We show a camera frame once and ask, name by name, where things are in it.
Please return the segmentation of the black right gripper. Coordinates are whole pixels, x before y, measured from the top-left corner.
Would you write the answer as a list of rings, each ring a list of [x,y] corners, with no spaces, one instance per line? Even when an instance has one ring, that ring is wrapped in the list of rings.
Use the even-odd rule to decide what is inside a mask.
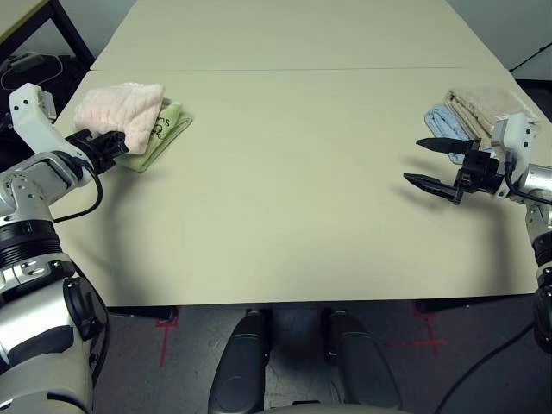
[[[434,137],[416,141],[420,147],[442,154],[462,154],[463,162],[456,174],[454,186],[422,174],[404,173],[403,177],[416,188],[458,204],[465,192],[485,192],[494,195],[502,184],[499,161],[488,152],[473,149],[472,141]]]

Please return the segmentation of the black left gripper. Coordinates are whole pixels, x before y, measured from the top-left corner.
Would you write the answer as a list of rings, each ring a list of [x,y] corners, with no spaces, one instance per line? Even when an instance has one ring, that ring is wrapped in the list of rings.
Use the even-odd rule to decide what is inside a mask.
[[[129,151],[125,144],[125,134],[119,131],[93,137],[89,129],[81,129],[67,136],[66,141],[87,157],[96,174],[111,169],[116,164],[115,158]]]

